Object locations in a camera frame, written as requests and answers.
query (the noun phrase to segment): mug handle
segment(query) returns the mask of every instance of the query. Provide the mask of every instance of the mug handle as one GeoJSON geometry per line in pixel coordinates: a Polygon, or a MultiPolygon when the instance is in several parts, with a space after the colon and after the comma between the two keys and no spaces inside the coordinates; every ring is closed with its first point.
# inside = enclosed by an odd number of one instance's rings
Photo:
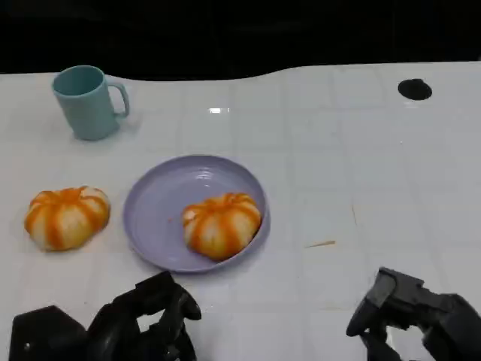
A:
{"type": "Polygon", "coordinates": [[[129,104],[129,96],[127,95],[126,88],[123,86],[122,83],[117,83],[116,81],[108,81],[107,85],[117,88],[120,91],[120,94],[122,95],[125,110],[122,113],[115,113],[115,116],[120,119],[127,118],[127,116],[130,114],[130,104],[129,104]]]}

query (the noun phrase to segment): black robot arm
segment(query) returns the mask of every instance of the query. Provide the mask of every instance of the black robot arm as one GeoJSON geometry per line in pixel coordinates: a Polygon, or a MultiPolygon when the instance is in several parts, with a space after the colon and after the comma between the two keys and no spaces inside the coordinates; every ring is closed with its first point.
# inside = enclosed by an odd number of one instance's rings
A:
{"type": "Polygon", "coordinates": [[[361,336],[369,361],[401,361],[386,344],[386,327],[419,327],[436,361],[481,360],[481,318],[459,295],[436,294],[424,281],[380,268],[373,287],[357,307],[346,330],[361,336]]]}

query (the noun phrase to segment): black hole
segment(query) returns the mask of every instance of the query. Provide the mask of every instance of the black hole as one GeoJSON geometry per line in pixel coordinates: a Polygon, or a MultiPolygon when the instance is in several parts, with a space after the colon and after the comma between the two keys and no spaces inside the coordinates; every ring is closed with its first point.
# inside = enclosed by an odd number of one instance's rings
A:
{"type": "Polygon", "coordinates": [[[402,96],[412,100],[426,100],[433,94],[423,79],[403,80],[398,85],[398,91],[402,96]]]}

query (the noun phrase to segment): tile grout line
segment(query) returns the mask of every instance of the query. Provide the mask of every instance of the tile grout line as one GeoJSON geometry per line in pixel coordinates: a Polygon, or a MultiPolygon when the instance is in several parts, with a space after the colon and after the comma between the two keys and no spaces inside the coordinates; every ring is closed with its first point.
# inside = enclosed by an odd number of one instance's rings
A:
{"type": "MultiPolygon", "coordinates": [[[[287,217],[293,220],[293,208],[295,206],[295,180],[294,180],[294,147],[293,147],[293,140],[292,140],[292,133],[289,127],[289,119],[288,119],[288,109],[287,109],[287,91],[286,91],[286,74],[284,72],[280,73],[280,112],[282,117],[282,127],[283,127],[283,134],[284,140],[286,142],[286,170],[287,170],[287,183],[289,185],[289,211],[287,213],[287,217]]],[[[292,237],[295,237],[295,229],[296,224],[292,222],[292,237]]],[[[302,265],[302,248],[301,245],[295,244],[294,240],[291,240],[290,245],[292,247],[293,252],[293,260],[294,260],[294,272],[295,272],[295,287],[296,292],[298,294],[298,306],[300,310],[298,322],[301,323],[299,325],[302,329],[302,341],[301,341],[301,357],[305,358],[305,355],[313,355],[315,354],[315,347],[313,342],[310,338],[309,332],[309,321],[310,321],[310,311],[307,307],[305,307],[307,301],[307,292],[306,292],[306,285],[304,282],[303,277],[303,265],[302,265]]]]}
{"type": "Polygon", "coordinates": [[[431,227],[428,225],[428,221],[425,216],[426,210],[424,209],[421,202],[420,191],[416,183],[414,182],[413,177],[411,176],[404,152],[401,152],[401,161],[404,167],[404,173],[406,175],[409,192],[414,201],[414,206],[417,213],[417,219],[419,221],[419,225],[422,228],[425,242],[429,249],[429,258],[433,262],[433,266],[436,269],[437,275],[440,278],[439,282],[440,282],[441,288],[443,289],[443,291],[447,291],[449,289],[449,284],[448,284],[446,270],[443,267],[443,262],[441,260],[440,253],[438,249],[434,246],[434,236],[432,234],[431,227]]]}
{"type": "MultiPolygon", "coordinates": [[[[331,93],[331,98],[332,98],[332,104],[336,108],[338,106],[338,101],[334,91],[334,77],[332,74],[330,74],[328,81],[329,81],[329,91],[331,93]]],[[[359,247],[362,249],[362,253],[364,255],[365,276],[368,279],[368,281],[371,281],[371,278],[374,278],[374,275],[369,275],[369,269],[371,264],[371,257],[370,257],[371,247],[369,245],[368,240],[365,237],[365,234],[362,231],[362,228],[359,225],[358,220],[355,218],[355,196],[354,196],[355,187],[354,187],[354,174],[352,172],[352,162],[347,152],[347,146],[343,138],[342,118],[340,117],[338,112],[336,112],[335,116],[336,116],[336,123],[337,123],[336,125],[337,133],[339,135],[340,149],[343,154],[343,170],[344,170],[344,175],[346,176],[346,188],[347,188],[347,192],[349,192],[349,200],[351,202],[351,207],[352,207],[352,221],[355,224],[355,235],[357,236],[356,240],[359,247]]]]}

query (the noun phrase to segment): toy pumpkin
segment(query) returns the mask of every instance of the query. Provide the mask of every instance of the toy pumpkin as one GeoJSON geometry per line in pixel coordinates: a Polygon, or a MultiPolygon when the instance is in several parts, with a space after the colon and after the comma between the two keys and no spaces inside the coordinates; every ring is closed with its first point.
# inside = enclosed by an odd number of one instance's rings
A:
{"type": "Polygon", "coordinates": [[[92,187],[40,192],[31,202],[25,229],[44,250],[68,250],[82,246],[105,227],[110,203],[92,187]]]}
{"type": "Polygon", "coordinates": [[[187,245],[215,261],[241,252],[261,225],[261,212],[246,193],[226,193],[183,211],[187,245]]]}

